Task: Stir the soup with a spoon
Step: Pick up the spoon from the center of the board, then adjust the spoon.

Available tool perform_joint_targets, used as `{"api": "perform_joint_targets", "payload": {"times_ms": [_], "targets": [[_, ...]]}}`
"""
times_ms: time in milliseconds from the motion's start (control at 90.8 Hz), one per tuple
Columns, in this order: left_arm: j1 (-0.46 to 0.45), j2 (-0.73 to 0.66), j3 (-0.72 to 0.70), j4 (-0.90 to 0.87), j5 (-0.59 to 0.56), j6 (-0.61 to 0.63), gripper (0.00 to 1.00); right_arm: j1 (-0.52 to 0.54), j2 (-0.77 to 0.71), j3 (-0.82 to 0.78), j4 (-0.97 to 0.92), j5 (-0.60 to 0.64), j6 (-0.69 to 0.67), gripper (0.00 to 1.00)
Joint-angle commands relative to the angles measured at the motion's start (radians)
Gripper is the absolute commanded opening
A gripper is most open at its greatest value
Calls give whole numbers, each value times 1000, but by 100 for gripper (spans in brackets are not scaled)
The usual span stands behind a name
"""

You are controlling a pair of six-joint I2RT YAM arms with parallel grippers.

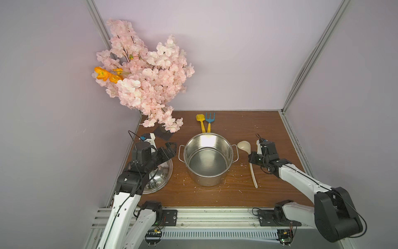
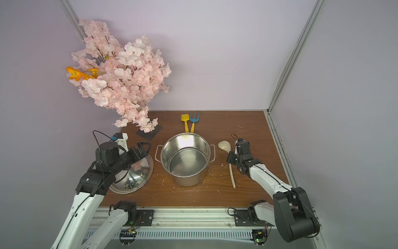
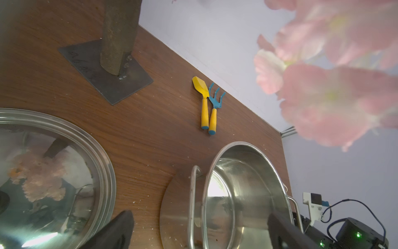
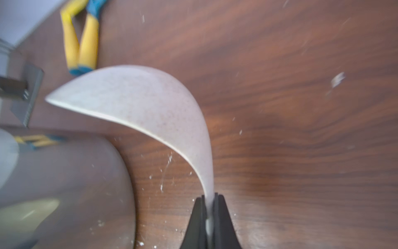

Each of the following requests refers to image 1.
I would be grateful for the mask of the steel pot lid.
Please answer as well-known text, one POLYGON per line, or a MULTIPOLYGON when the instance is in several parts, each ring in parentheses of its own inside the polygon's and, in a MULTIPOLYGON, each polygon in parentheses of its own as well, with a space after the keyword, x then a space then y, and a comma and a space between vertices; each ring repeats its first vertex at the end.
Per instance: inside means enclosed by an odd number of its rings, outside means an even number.
POLYGON ((154 170, 149 174, 150 181, 145 186, 143 194, 149 195, 161 190, 171 179, 173 174, 173 161, 162 163, 158 166, 157 170, 154 170))

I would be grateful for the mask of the stainless steel pot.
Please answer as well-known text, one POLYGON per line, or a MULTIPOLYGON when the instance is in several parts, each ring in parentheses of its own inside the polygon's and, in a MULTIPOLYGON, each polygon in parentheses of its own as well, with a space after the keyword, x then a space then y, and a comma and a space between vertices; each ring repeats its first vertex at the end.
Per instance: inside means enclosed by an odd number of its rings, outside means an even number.
POLYGON ((231 166, 239 160, 238 146, 215 133, 201 133, 178 148, 178 159, 199 185, 221 184, 231 166))

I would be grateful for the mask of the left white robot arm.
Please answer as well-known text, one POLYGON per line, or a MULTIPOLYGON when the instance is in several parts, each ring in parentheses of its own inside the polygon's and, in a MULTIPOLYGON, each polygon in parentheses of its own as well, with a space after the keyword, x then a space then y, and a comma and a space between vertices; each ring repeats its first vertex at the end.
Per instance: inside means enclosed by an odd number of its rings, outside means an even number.
POLYGON ((161 222, 161 203, 146 201, 134 225, 129 228, 145 186, 152 179, 150 173, 175 157, 176 153, 176 143, 167 142, 159 148, 155 147, 154 142, 141 141, 136 145, 130 167, 117 179, 112 211, 98 249, 137 249, 150 228, 161 222))

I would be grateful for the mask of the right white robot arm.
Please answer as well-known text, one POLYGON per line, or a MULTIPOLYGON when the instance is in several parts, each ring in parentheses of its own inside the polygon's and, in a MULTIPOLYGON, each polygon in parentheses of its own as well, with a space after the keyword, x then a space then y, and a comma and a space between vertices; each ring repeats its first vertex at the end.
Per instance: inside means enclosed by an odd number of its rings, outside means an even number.
POLYGON ((272 211, 257 212, 261 222, 271 221, 280 226, 301 223, 316 228, 328 242, 366 234, 368 224, 356 210, 348 191, 324 184, 289 160, 281 159, 274 142, 259 138, 257 150, 252 151, 248 158, 249 163, 289 183, 313 203, 313 206, 305 206, 292 200, 279 202, 272 211))

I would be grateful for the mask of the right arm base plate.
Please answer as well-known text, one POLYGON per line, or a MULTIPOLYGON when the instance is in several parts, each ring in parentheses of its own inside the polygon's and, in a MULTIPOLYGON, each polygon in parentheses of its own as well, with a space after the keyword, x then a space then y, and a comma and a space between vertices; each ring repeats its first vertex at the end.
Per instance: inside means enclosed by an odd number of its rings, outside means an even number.
POLYGON ((276 210, 253 210, 254 215, 258 218, 261 227, 265 226, 278 226, 278 227, 288 227, 288 226, 302 226, 300 222, 288 220, 283 211, 276 210))

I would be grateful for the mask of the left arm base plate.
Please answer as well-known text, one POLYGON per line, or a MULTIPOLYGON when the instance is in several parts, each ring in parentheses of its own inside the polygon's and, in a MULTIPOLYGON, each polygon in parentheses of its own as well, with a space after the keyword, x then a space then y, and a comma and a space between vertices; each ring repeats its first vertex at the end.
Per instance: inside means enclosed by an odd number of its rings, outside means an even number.
POLYGON ((162 211, 160 218, 156 220, 154 226, 175 227, 177 225, 178 210, 166 209, 162 211))

